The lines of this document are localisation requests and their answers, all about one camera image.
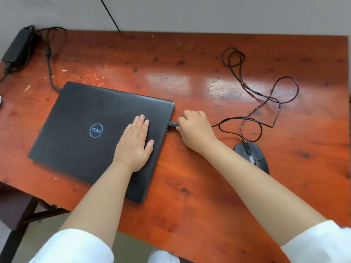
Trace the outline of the person's left hand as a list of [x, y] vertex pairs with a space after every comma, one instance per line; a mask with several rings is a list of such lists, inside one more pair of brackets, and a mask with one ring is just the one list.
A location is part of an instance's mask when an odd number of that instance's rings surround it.
[[125, 166], [130, 173], [139, 171], [148, 161], [150, 155], [144, 154], [148, 134], [149, 120], [145, 116], [136, 116], [129, 124], [117, 143], [113, 166]]

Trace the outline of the person's right hand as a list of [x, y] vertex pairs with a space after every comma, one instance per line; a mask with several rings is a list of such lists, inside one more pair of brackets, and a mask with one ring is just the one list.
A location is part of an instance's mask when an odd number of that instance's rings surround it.
[[189, 148], [201, 155], [204, 155], [207, 150], [219, 141], [203, 111], [193, 110], [193, 129], [191, 133], [180, 135]]

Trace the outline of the black laptop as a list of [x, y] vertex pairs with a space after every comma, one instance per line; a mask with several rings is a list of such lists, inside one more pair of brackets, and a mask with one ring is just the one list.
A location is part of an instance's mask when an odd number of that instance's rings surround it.
[[71, 177], [94, 184], [113, 160], [116, 145], [136, 116], [149, 120], [146, 143], [153, 152], [132, 174], [125, 197], [143, 203], [173, 115], [173, 101], [67, 82], [28, 157]]

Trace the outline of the person's right forearm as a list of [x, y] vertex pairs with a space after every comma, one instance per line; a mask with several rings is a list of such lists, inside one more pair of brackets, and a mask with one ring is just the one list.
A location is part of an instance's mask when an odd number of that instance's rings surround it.
[[258, 223], [280, 246], [327, 219], [257, 166], [217, 139], [192, 142], [231, 185]]

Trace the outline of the person's left forearm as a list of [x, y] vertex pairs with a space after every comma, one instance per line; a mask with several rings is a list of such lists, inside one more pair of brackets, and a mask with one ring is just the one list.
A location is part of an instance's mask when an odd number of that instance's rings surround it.
[[133, 172], [131, 163], [113, 162], [71, 212], [60, 231], [79, 229], [112, 248]]

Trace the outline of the black computer mouse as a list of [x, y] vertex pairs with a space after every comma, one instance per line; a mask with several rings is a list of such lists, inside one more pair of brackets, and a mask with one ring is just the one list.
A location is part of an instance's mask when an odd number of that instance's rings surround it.
[[269, 166], [260, 147], [253, 142], [241, 142], [234, 146], [233, 150], [244, 159], [270, 175]]

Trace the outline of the person's white trouser leg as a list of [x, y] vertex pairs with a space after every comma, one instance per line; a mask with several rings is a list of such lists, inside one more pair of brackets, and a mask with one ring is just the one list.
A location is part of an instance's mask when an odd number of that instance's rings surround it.
[[153, 249], [148, 257], [147, 263], [181, 263], [178, 256], [167, 251]]

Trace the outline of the white left sleeve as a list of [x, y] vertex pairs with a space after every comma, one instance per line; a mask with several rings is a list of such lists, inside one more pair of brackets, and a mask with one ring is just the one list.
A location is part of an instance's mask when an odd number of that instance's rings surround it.
[[113, 263], [111, 248], [100, 238], [79, 229], [55, 233], [29, 263]]

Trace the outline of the white sleeve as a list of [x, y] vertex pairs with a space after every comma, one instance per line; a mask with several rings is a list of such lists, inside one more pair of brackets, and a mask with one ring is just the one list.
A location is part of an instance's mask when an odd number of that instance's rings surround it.
[[281, 246], [291, 263], [351, 263], [351, 228], [328, 220]]
[[111, 248], [100, 238], [79, 229], [55, 233], [29, 263], [113, 263]]

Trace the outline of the black laptop power adapter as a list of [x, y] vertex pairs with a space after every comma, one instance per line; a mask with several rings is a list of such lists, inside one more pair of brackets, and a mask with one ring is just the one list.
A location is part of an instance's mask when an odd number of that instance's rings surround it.
[[4, 74], [13, 74], [24, 68], [29, 62], [36, 43], [35, 26], [30, 25], [21, 29], [2, 57], [1, 61], [5, 63]]

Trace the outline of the white right sleeve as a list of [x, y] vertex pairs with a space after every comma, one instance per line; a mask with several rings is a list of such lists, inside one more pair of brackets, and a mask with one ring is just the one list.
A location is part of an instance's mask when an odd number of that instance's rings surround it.
[[291, 263], [351, 263], [351, 228], [328, 220], [281, 246]]

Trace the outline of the black table frame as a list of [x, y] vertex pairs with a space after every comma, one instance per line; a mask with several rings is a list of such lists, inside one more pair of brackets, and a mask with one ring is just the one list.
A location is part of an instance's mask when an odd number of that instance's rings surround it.
[[0, 263], [12, 263], [30, 223], [69, 212], [0, 181], [0, 222], [11, 230]]

